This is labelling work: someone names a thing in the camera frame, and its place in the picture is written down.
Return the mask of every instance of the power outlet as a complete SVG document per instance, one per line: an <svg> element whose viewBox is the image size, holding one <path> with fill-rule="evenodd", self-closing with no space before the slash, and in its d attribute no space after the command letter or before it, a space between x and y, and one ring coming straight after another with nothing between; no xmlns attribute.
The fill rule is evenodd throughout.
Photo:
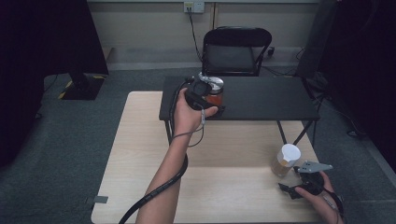
<svg viewBox="0 0 396 224"><path fill-rule="evenodd" d="M184 2L184 12L194 12L194 2Z"/></svg>
<svg viewBox="0 0 396 224"><path fill-rule="evenodd" d="M194 11L195 13L204 13L205 12L205 2L194 2Z"/></svg>

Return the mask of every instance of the electrical cord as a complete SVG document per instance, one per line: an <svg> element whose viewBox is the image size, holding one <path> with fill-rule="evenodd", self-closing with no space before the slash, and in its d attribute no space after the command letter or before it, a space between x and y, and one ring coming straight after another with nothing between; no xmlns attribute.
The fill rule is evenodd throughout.
<svg viewBox="0 0 396 224"><path fill-rule="evenodd" d="M296 54L296 59L300 61L300 54L305 51L305 48L301 48L300 51Z"/></svg>
<svg viewBox="0 0 396 224"><path fill-rule="evenodd" d="M196 51L196 53L197 53L197 56L198 56L199 61L202 62L201 53L200 53L199 50L198 50L198 47L197 47L197 40L196 40L196 38L195 38L194 24L192 23L192 13L191 13L191 8L190 8L190 7L187 7L187 12L188 12L189 18L190 18L191 29L192 29L192 38L194 39L194 43L195 43L195 51Z"/></svg>
<svg viewBox="0 0 396 224"><path fill-rule="evenodd" d="M347 118L347 119L350 121L350 123L352 124L353 129L354 129L357 133L359 133L359 134L361 134L361 135L366 135L366 134L367 134L367 133L365 133L365 132L363 132L363 131L361 131L361 130L358 129L358 127L356 126L354 120L353 120L351 117L349 117L348 115L342 113L341 111L338 111L338 110L336 110L336 109L331 108L329 105L324 104L323 101L324 101L324 99L326 98L325 96L323 96L322 99L320 99L320 100L318 99L317 96L315 96L315 95L312 95L312 96L313 96L313 97L315 98L315 100L318 102L318 112L319 112L320 106L321 106L321 105L324 105L325 107L327 107L327 108L330 109L331 111L333 111L333 112L335 112L335 113L338 113L338 114L344 116L345 118Z"/></svg>
<svg viewBox="0 0 396 224"><path fill-rule="evenodd" d="M292 73L292 72L296 70L295 68L291 68L288 72L281 73L281 72L278 72L278 71L276 71L272 68L269 68L267 66L262 66L262 68L264 68L265 70L271 72L272 74L274 74L276 76L284 76L284 77L294 77L295 73Z"/></svg>
<svg viewBox="0 0 396 224"><path fill-rule="evenodd" d="M202 119L202 127L198 130L192 131L192 132L187 132L187 133L181 133L178 135L174 135L175 134L175 109L176 109L176 105L177 105L177 98L178 98L178 94L180 92L180 90L184 87L184 85L191 83L190 79L186 79L175 91L174 93L174 98L172 100L172 104L171 104L171 108L169 110L169 116L170 116L170 124L171 124L171 132L172 132L172 140L180 137L182 135L186 135L186 134L192 134L192 133L196 133L202 130L202 135L201 135L201 139L194 145L189 146L189 147L195 147L196 145L198 145L201 140L204 138L204 127L205 127L205 111L204 108L201 105L198 105L202 108L201 110L201 119ZM148 203L151 199L153 199L155 196L157 196L158 194L160 194L161 192L163 192L164 190L168 189L169 187L171 187L172 185L174 185L183 175L184 173L186 173L187 167L189 166L189 158L186 154L184 161L183 161L183 165L181 166L180 170L178 171L178 173L176 175L174 175L171 179L169 179L166 183L160 185L158 188L156 188L155 190L153 190L152 192L150 192L149 194L145 195L143 198L141 198L139 201L137 201L126 213L125 215L121 218L120 220L120 224L124 224L129 217L131 217L131 215L137 211L137 209L141 208L143 205L145 205L146 203Z"/></svg>
<svg viewBox="0 0 396 224"><path fill-rule="evenodd" d="M332 209L335 210L335 212L337 212L338 214L340 214L341 218L344 218L344 206L343 206L343 202L341 202L340 198L338 198L337 194L335 194L334 192L329 191L328 189L323 188L323 190L328 193L332 199L335 201L335 204L337 205L337 208L332 207Z"/></svg>
<svg viewBox="0 0 396 224"><path fill-rule="evenodd" d="M55 83L56 79L58 79L59 74L56 75L55 79L52 80L52 82L48 85L48 87L46 89L44 89L44 92L46 92L47 90L49 90L53 84Z"/></svg>

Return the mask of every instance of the black backdrop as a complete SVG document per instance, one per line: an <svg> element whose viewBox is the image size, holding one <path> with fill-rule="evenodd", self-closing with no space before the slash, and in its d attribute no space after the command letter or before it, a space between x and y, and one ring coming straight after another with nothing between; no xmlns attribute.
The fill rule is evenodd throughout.
<svg viewBox="0 0 396 224"><path fill-rule="evenodd" d="M319 70L396 171L396 1L344 0Z"/></svg>
<svg viewBox="0 0 396 224"><path fill-rule="evenodd" d="M72 70L108 74L86 0L0 2L0 166L32 128L44 77Z"/></svg>

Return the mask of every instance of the device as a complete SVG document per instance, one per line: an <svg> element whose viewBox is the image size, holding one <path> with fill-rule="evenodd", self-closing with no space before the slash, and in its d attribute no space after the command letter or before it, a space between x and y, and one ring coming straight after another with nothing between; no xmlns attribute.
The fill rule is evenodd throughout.
<svg viewBox="0 0 396 224"><path fill-rule="evenodd" d="M202 73L198 74L198 77L193 77L193 82L189 83L187 91L185 93L187 104L195 110L208 109L211 106L216 106L209 103L205 97L212 90L212 85L223 87L224 82L218 77L206 77Z"/></svg>
<svg viewBox="0 0 396 224"><path fill-rule="evenodd" d="M294 187L278 183L281 190L287 192L292 199L299 199L302 196L295 191L296 187L300 187L313 195L319 195L324 190L324 180L319 171L332 169L331 165L321 164L313 161L305 161L304 164L293 167L294 172L301 178L302 184Z"/></svg>

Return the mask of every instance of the table top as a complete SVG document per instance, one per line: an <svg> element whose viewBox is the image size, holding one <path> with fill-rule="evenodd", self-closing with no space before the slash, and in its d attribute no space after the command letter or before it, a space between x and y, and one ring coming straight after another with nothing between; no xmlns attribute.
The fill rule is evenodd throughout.
<svg viewBox="0 0 396 224"><path fill-rule="evenodd" d="M93 223L118 223L145 193L168 148L158 119L162 93L134 91L128 96L108 159ZM296 137L300 121L282 121L285 135ZM191 142L201 135L196 133ZM189 168L181 178L175 223L263 223L321 221L304 199L292 200L277 183L300 180L289 172L274 175L270 161L283 146L275 121L209 120L203 141L189 148ZM318 161L306 135L298 143L302 158ZM129 222L135 221L133 214Z"/></svg>
<svg viewBox="0 0 396 224"><path fill-rule="evenodd" d="M297 77L221 77L225 110L218 120L318 120L302 81ZM173 94L183 77L167 77L160 120L169 120Z"/></svg>

